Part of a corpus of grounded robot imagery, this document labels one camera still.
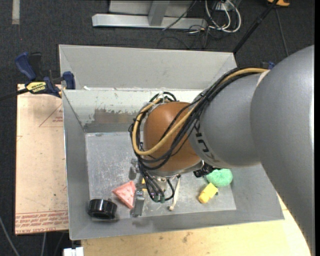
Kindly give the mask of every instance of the wooden board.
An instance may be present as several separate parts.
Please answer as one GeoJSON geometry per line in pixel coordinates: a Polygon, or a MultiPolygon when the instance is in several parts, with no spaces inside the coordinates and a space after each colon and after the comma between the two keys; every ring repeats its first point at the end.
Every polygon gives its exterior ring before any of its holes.
{"type": "Polygon", "coordinates": [[[62,100],[17,97],[15,234],[69,228],[62,100]]]}

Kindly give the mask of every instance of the dark gray carpet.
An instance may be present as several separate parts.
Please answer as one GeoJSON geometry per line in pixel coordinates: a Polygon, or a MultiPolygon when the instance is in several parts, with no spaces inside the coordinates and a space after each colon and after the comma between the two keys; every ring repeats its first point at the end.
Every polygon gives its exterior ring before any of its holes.
{"type": "MultiPolygon", "coordinates": [[[[59,44],[99,45],[133,48],[188,49],[231,52],[252,22],[266,9],[264,0],[243,0],[239,11],[239,32],[214,40],[202,48],[202,38],[176,30],[137,28],[93,28],[92,16],[107,10],[107,1],[20,0],[20,25],[12,25],[12,1],[0,2],[0,96],[16,90],[26,78],[19,73],[14,59],[22,52],[41,52],[44,69],[53,76],[59,71],[59,44]]],[[[292,54],[315,43],[315,1],[291,1],[289,8],[278,9],[287,51],[292,54]]],[[[204,15],[204,1],[199,1],[189,17],[204,15]]],[[[258,66],[262,61],[275,64],[287,56],[276,11],[272,10],[262,24],[238,51],[239,66],[258,66]]],[[[16,161],[16,99],[0,102],[0,216],[21,256],[39,256],[43,234],[13,235],[16,161]]],[[[44,255],[53,255],[61,233],[49,233],[44,255]]],[[[68,245],[68,236],[61,247],[68,245]]],[[[14,255],[0,229],[0,255],[14,255]]]]}

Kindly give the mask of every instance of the yellow foam block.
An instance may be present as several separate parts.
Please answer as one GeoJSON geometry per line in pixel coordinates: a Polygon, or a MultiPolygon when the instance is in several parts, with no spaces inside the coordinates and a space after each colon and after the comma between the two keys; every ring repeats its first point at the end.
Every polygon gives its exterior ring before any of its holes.
{"type": "Polygon", "coordinates": [[[218,192],[218,189],[212,184],[209,183],[205,189],[200,193],[198,200],[202,204],[206,204],[214,195],[218,192]]]}

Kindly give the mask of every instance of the green foam ball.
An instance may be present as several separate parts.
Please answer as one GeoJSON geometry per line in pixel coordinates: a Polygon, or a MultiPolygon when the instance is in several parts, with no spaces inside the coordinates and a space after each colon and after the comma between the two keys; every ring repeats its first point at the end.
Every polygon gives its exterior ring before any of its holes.
{"type": "Polygon", "coordinates": [[[208,182],[212,183],[217,188],[228,186],[233,179],[230,169],[215,169],[205,177],[208,182]]]}

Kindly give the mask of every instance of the gray robot arm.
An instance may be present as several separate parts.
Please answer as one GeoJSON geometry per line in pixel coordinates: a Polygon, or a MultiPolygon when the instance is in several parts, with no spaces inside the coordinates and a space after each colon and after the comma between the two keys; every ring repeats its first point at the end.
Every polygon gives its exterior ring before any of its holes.
{"type": "Polygon", "coordinates": [[[310,46],[224,88],[189,141],[221,168],[262,163],[315,254],[314,58],[310,46]]]}

